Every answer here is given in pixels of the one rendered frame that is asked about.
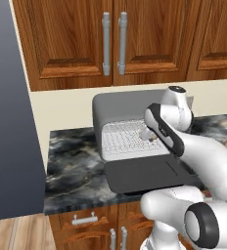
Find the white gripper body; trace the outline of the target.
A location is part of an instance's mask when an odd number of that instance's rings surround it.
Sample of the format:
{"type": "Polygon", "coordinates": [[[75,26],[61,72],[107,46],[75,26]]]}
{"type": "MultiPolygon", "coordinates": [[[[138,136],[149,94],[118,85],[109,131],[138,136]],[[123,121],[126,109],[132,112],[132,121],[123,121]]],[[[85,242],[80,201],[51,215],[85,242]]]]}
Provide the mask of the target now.
{"type": "Polygon", "coordinates": [[[157,135],[148,127],[145,127],[140,133],[140,137],[143,141],[149,140],[151,137],[154,137],[154,136],[157,136],[157,135]]]}

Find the grey toaster oven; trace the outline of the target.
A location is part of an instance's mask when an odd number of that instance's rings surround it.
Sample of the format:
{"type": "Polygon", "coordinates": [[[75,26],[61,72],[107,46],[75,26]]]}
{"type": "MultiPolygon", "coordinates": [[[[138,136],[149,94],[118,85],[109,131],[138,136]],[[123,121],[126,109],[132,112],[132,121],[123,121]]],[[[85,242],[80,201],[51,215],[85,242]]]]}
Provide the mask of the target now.
{"type": "Polygon", "coordinates": [[[164,104],[165,90],[146,90],[98,94],[92,101],[93,126],[102,159],[102,130],[108,123],[143,119],[152,103],[164,104]]]}

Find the dark grey toaster oven door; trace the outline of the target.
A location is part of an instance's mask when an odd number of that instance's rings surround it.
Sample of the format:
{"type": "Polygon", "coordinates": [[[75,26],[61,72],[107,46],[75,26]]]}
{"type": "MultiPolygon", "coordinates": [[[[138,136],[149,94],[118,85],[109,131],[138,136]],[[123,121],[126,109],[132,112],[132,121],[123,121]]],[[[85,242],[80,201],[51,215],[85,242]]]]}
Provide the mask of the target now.
{"type": "Polygon", "coordinates": [[[171,154],[107,162],[105,174],[115,193],[199,185],[197,177],[171,154]]]}

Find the wooden drawer front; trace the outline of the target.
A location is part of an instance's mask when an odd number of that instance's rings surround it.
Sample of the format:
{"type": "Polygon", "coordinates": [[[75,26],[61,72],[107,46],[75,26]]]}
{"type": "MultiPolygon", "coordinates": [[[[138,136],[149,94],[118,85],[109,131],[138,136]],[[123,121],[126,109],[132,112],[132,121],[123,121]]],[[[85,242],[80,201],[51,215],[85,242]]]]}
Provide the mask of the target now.
{"type": "Polygon", "coordinates": [[[140,202],[133,201],[119,204],[118,219],[120,221],[144,219],[144,216],[141,212],[140,202]]]}
{"type": "Polygon", "coordinates": [[[85,210],[49,215],[49,221],[53,231],[61,231],[67,229],[104,225],[107,223],[115,222],[117,220],[117,212],[118,212],[118,206],[112,205],[112,206],[97,207],[97,208],[90,208],[85,210]],[[74,215],[76,215],[78,219],[81,219],[90,217],[91,212],[94,212],[95,215],[98,217],[98,222],[77,225],[77,226],[73,226],[71,224],[74,215]]]}

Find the wooden base cupboard door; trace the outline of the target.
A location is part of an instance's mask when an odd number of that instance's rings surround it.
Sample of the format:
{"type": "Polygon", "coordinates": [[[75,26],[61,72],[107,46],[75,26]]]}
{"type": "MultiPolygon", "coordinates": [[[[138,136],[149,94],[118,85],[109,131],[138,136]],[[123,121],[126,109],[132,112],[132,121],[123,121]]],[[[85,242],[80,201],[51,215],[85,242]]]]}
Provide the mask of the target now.
{"type": "Polygon", "coordinates": [[[112,250],[115,224],[61,230],[53,233],[57,250],[112,250]]]}
{"type": "Polygon", "coordinates": [[[118,221],[116,250],[121,250],[120,242],[122,226],[127,229],[126,250],[140,250],[141,244],[152,231],[153,222],[140,219],[118,221]]]}

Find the dark grey fridge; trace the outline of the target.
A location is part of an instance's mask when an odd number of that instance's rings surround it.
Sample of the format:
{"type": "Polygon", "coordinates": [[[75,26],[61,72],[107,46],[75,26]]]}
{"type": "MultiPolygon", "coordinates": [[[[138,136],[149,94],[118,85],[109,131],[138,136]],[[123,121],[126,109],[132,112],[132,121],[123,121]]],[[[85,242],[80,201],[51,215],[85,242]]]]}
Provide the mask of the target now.
{"type": "Polygon", "coordinates": [[[0,220],[43,211],[45,172],[9,0],[0,0],[0,220]]]}

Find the wooden wall cupboard door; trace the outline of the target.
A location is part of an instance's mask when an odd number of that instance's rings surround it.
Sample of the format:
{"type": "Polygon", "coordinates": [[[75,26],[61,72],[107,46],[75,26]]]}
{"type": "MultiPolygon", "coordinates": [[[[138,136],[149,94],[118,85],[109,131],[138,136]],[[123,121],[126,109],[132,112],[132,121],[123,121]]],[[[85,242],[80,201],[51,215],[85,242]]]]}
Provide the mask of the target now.
{"type": "Polygon", "coordinates": [[[109,87],[103,13],[114,0],[12,0],[30,90],[109,87]]]}
{"type": "Polygon", "coordinates": [[[125,72],[115,86],[186,80],[201,0],[113,0],[113,60],[119,61],[121,13],[127,14],[125,72]]]}
{"type": "Polygon", "coordinates": [[[187,80],[227,79],[227,0],[201,0],[187,80]]]}

